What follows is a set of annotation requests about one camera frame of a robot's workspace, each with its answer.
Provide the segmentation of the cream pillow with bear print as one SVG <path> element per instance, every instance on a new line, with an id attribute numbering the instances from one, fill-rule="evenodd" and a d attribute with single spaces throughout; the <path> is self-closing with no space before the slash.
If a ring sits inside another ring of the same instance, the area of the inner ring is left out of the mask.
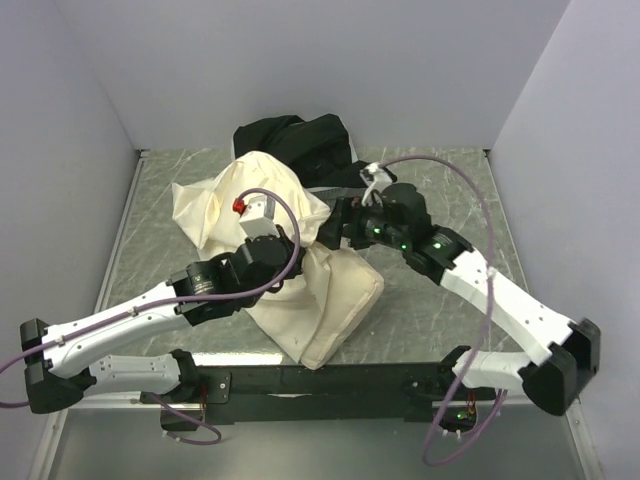
<path id="1" fill-rule="evenodd" d="M 384 291 L 384 279 L 351 248 L 327 250 L 328 293 L 319 327 L 299 362 L 324 366 L 361 324 Z"/>

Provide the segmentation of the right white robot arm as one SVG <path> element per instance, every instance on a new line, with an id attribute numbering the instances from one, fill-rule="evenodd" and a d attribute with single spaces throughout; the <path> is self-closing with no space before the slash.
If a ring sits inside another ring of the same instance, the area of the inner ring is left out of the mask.
<path id="1" fill-rule="evenodd" d="M 456 348 L 442 361 L 438 377 L 447 397 L 460 399 L 478 388 L 521 390 L 544 412 L 562 416 L 598 373 L 600 328 L 587 318 L 577 321 L 554 311 L 488 268 L 468 240 L 432 222 L 415 186 L 313 193 L 331 209 L 317 236 L 321 244 L 336 249 L 346 240 L 355 250 L 382 245 L 399 251 L 412 270 L 489 312 L 520 346 L 518 352 Z"/>

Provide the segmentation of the cream satin pillowcase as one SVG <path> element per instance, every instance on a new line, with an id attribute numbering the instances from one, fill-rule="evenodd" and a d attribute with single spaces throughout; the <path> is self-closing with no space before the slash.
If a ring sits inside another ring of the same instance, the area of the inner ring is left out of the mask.
<path id="1" fill-rule="evenodd" d="M 313 246 L 319 227 L 329 217 L 329 207 L 308 193 L 289 167 L 267 153 L 253 151 L 231 162 L 215 178 L 190 185 L 174 183 L 172 219 L 202 260 L 234 251 L 247 238 L 275 234 L 277 226 L 292 238 L 294 229 L 285 210 L 275 205 L 271 216 L 265 217 L 261 194 L 244 198 L 244 213 L 233 210 L 239 195 L 251 188 L 268 190 L 284 200 L 295 216 L 306 252 L 302 273 L 285 281 L 279 292 L 264 294 L 248 313 L 291 359 L 301 362 L 318 332 L 329 293 L 328 255 Z"/>

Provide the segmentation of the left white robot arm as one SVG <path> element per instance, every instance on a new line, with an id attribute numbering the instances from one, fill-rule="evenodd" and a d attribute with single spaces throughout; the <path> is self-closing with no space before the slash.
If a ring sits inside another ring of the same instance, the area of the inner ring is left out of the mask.
<path id="1" fill-rule="evenodd" d="M 189 264 L 151 290 L 84 319 L 20 327 L 27 404 L 53 413 L 86 396 L 140 391 L 168 402 L 193 399 L 202 377 L 192 355 L 175 349 L 156 357 L 117 356 L 129 343 L 194 327 L 255 306 L 299 275 L 305 255 L 278 228 L 246 239 L 235 251 Z"/>

